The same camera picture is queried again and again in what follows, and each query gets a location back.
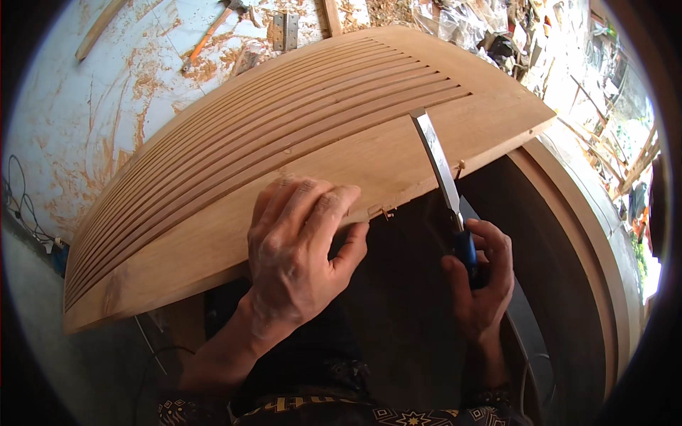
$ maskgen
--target wooden louvered panel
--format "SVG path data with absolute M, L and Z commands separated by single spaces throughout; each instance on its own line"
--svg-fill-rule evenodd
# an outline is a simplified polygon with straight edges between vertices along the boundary
M 481 79 L 486 79 L 486 84 L 481 84 Z M 316 177 L 353 183 L 359 177 L 343 173 L 344 164 L 365 162 L 368 175 L 385 166 L 395 169 L 392 175 L 396 177 L 410 176 L 394 182 L 400 188 L 395 200 L 414 191 L 416 195 L 425 192 L 428 188 L 422 181 L 430 176 L 424 174 L 428 168 L 422 169 L 428 167 L 426 157 L 405 163 L 402 159 L 415 142 L 423 150 L 411 122 L 404 120 L 410 110 L 420 106 L 434 106 L 445 113 L 434 114 L 436 124 L 439 117 L 446 119 L 448 126 L 457 120 L 464 120 L 464 127 L 479 123 L 468 135 L 445 129 L 466 138 L 483 138 L 474 143 L 465 138 L 450 146 L 461 153 L 461 159 L 473 163 L 473 170 L 518 146 L 521 136 L 527 138 L 529 130 L 540 128 L 553 116 L 518 83 L 473 55 L 404 28 L 360 31 L 287 53 L 191 105 L 145 144 L 107 186 L 74 239 L 65 286 L 65 328 L 77 329 L 122 312 L 132 314 L 165 304 L 165 300 L 179 300 L 179 290 L 154 298 L 156 290 L 147 290 L 156 283 L 138 281 L 142 275 L 130 272 L 131 262 L 148 256 L 150 245 L 156 247 L 153 243 L 179 227 L 186 228 L 207 208 L 226 205 L 226 199 L 234 199 L 231 214 L 239 216 L 235 219 L 249 217 L 250 202 L 239 204 L 237 193 L 242 194 L 245 188 L 249 195 L 257 193 L 262 179 L 272 180 L 270 176 L 284 169 L 302 172 L 292 167 L 300 161 L 315 161 L 325 147 L 340 149 L 340 154 L 337 164 L 320 170 Z M 487 115 L 495 117 L 496 127 L 481 123 Z M 392 136 L 390 148 L 375 151 L 386 134 L 377 133 L 378 128 L 396 120 L 400 126 L 391 127 L 391 132 L 400 133 Z M 344 150 L 358 134 L 369 136 L 372 142 L 355 147 L 360 152 Z M 380 160 L 385 164 L 377 165 Z M 376 178 L 380 178 L 377 182 L 390 182 L 393 176 Z M 358 206 L 365 219 L 376 214 L 376 209 L 369 211 L 369 207 L 376 207 L 394 191 L 390 184 L 374 185 L 378 190 L 374 198 L 364 200 L 372 204 L 363 209 Z M 361 187 L 363 199 L 372 194 L 366 186 Z M 217 231 L 221 224 L 210 226 Z M 238 251 L 216 269 L 217 264 L 209 265 L 212 254 L 208 252 L 215 241 L 211 241 L 211 233 L 205 237 L 209 240 L 191 250 L 203 252 L 208 263 L 187 266 L 195 278 L 180 278 L 179 274 L 177 282 L 166 289 L 181 288 L 184 296 L 196 293 L 202 279 L 246 259 L 246 253 Z M 241 241 L 225 244 L 243 245 Z M 165 263 L 161 253 L 153 258 L 150 271 Z M 133 283 L 137 283 L 134 291 L 146 296 L 130 302 L 120 299 L 124 288 Z M 112 292 L 118 296 L 112 299 Z

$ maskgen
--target left hand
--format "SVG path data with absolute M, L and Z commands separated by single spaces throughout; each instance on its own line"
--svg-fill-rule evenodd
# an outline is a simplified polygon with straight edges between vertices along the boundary
M 341 219 L 360 195 L 352 185 L 284 177 L 256 200 L 248 233 L 253 332 L 281 338 L 317 316 L 349 284 L 367 253 L 368 223 L 355 224 L 327 259 Z

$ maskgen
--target black cable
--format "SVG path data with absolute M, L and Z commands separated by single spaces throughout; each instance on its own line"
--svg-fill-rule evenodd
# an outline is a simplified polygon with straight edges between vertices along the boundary
M 167 346 L 165 348 L 161 348 L 157 351 L 155 351 L 147 360 L 147 364 L 145 365 L 145 370 L 142 373 L 142 381 L 140 382 L 140 387 L 137 390 L 137 396 L 135 397 L 135 400 L 133 401 L 132 405 L 132 424 L 133 426 L 137 425 L 137 406 L 140 402 L 140 397 L 142 396 L 142 390 L 145 387 L 145 379 L 147 378 L 147 371 L 149 370 L 149 364 L 151 363 L 151 360 L 157 357 L 161 352 L 167 352 L 169 350 L 174 350 L 174 349 L 181 349 L 186 352 L 189 352 L 190 354 L 194 355 L 194 351 L 191 349 L 187 349 L 184 346 Z
M 21 179 L 23 181 L 23 190 L 20 202 L 17 202 L 17 200 L 15 199 L 14 194 L 12 193 L 12 184 L 10 183 L 10 179 L 12 178 L 12 159 L 14 159 L 16 165 L 19 167 L 19 171 L 21 172 Z M 31 234 L 33 238 L 37 239 L 40 243 L 47 243 L 49 241 L 54 242 L 55 238 L 46 234 L 43 228 L 38 224 L 38 219 L 35 217 L 35 208 L 33 207 L 33 201 L 31 200 L 31 197 L 28 194 L 26 194 L 26 176 L 24 175 L 24 169 L 21 166 L 19 159 L 14 154 L 10 155 L 10 158 L 8 160 L 7 176 L 8 176 L 7 179 L 5 179 L 5 177 L 2 177 L 2 184 L 5 187 L 5 191 L 8 197 L 6 202 L 8 210 L 14 213 L 14 217 L 19 219 L 23 228 L 29 234 Z M 14 204 L 16 205 L 16 210 L 12 208 L 12 202 L 14 202 Z M 23 215 L 21 214 L 21 209 L 24 206 L 26 206 L 26 209 L 29 211 L 31 216 L 33 216 L 33 223 L 35 224 L 33 229 L 31 229 L 31 227 L 26 223 Z

